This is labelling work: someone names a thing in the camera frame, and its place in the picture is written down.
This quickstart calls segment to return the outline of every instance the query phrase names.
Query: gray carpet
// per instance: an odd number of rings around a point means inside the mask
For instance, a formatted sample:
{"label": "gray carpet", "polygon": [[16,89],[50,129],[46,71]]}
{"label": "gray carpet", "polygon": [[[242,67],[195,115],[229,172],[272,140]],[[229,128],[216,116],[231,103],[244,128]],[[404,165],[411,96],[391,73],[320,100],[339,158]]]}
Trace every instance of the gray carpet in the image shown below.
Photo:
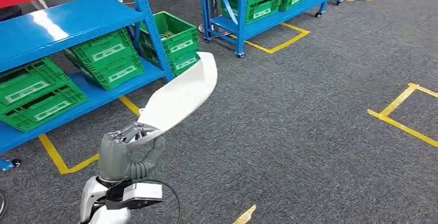
{"label": "gray carpet", "polygon": [[[198,24],[199,0],[150,0]],[[211,98],[167,135],[153,177],[175,187],[182,223],[437,222],[438,153],[366,113],[381,111],[409,82],[438,90],[438,0],[375,0],[304,13],[287,23],[311,31],[275,53],[223,42]],[[266,47],[296,35],[283,27],[254,38]],[[62,58],[57,60],[68,69]],[[137,105],[162,86],[128,95]],[[436,98],[415,92],[391,117],[437,139]],[[48,135],[68,166],[97,152],[103,133],[135,119],[114,101]],[[141,156],[148,147],[132,151]],[[96,163],[60,175],[37,140],[3,154],[24,164],[0,176],[10,202],[2,223],[76,223]],[[133,223],[173,223],[176,202],[135,211]]]}

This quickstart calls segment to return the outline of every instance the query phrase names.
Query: caster wheel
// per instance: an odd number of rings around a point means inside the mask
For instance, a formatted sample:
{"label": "caster wheel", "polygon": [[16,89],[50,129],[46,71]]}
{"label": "caster wheel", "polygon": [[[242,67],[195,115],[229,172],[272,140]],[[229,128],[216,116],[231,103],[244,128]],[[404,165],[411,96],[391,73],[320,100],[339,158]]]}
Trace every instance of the caster wheel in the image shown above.
{"label": "caster wheel", "polygon": [[21,159],[15,158],[13,160],[11,160],[12,165],[14,166],[14,168],[21,166]]}

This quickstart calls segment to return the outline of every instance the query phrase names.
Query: black cable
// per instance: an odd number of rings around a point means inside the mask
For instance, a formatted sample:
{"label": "black cable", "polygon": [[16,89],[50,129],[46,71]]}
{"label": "black cable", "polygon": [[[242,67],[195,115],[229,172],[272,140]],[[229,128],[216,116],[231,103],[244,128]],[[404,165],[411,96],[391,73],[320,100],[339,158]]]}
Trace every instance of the black cable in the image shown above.
{"label": "black cable", "polygon": [[3,194],[2,191],[0,191],[0,220],[2,220],[3,216],[5,216],[6,206],[7,206],[7,202],[6,202],[5,194]]}
{"label": "black cable", "polygon": [[161,180],[158,180],[158,179],[141,179],[141,180],[135,181],[134,183],[142,183],[142,182],[156,182],[156,183],[164,184],[164,185],[166,185],[172,191],[172,193],[175,195],[175,198],[177,199],[177,202],[178,202],[178,219],[177,219],[177,224],[179,224],[180,221],[181,221],[181,202],[179,201],[178,194],[172,188],[172,186],[170,186],[167,183],[165,183],[165,182],[163,182]]}

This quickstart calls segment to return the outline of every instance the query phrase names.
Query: shelf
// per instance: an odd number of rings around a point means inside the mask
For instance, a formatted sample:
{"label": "shelf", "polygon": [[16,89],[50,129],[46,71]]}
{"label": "shelf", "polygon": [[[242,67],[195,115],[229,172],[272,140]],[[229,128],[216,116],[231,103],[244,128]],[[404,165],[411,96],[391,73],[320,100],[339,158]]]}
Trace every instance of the shelf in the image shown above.
{"label": "shelf", "polygon": [[74,0],[0,22],[0,72],[144,18],[117,0]]}
{"label": "shelf", "polygon": [[53,130],[77,117],[80,117],[104,104],[117,99],[120,96],[134,91],[161,77],[164,77],[164,72],[162,72],[159,68],[142,58],[141,61],[145,67],[145,73],[123,83],[111,91],[104,91],[99,86],[91,83],[82,73],[71,75],[70,77],[73,82],[88,96],[89,100],[27,133],[18,131],[7,124],[0,122],[0,133],[3,136],[3,140],[0,143],[0,153],[19,146],[40,134]]}
{"label": "shelf", "polygon": [[[259,33],[262,33],[265,30],[268,30],[286,20],[289,20],[306,10],[312,8],[313,6],[322,4],[326,0],[304,0],[299,4],[296,4],[294,7],[287,11],[279,11],[275,14],[272,14],[264,19],[258,20],[254,23],[245,25],[243,28],[243,38],[247,40]],[[212,23],[222,27],[225,30],[230,31],[231,33],[237,35],[238,34],[238,26],[233,23],[230,18],[219,16],[212,19]]]}

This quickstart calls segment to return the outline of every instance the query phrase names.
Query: robotic arm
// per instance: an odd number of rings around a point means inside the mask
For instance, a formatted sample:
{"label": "robotic arm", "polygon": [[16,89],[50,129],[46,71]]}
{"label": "robotic arm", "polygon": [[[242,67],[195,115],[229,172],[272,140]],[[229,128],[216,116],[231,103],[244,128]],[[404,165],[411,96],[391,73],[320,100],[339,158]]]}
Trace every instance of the robotic arm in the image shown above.
{"label": "robotic arm", "polygon": [[124,179],[144,179],[152,173],[165,149],[165,140],[159,136],[153,140],[152,149],[141,160],[128,158],[128,144],[145,137],[157,129],[134,122],[121,131],[107,133],[100,145],[99,178],[105,182],[119,182]]}
{"label": "robotic arm", "polygon": [[[213,55],[198,56],[200,61],[151,96],[137,122],[103,136],[99,176],[85,184],[79,224],[127,224],[130,210],[163,201],[161,184],[134,180],[150,176],[165,149],[162,134],[194,112],[216,86]],[[128,157],[129,146],[149,141],[153,147],[142,159]]]}

